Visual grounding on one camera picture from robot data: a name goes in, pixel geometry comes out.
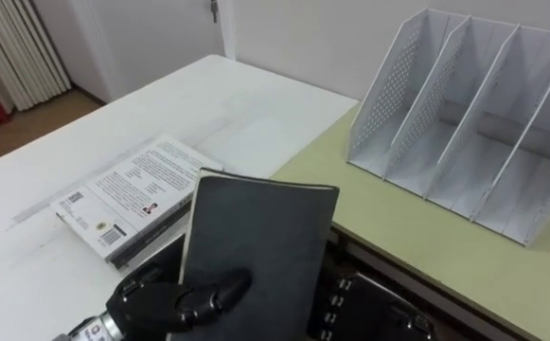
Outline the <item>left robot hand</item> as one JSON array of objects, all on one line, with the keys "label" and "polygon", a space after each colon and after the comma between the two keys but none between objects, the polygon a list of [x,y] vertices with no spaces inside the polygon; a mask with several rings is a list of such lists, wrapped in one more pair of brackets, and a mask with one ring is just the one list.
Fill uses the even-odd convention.
[{"label": "left robot hand", "polygon": [[157,268],[136,271],[115,288],[106,312],[121,340],[164,340],[218,321],[241,302],[252,281],[242,268],[195,284],[165,280]]}]

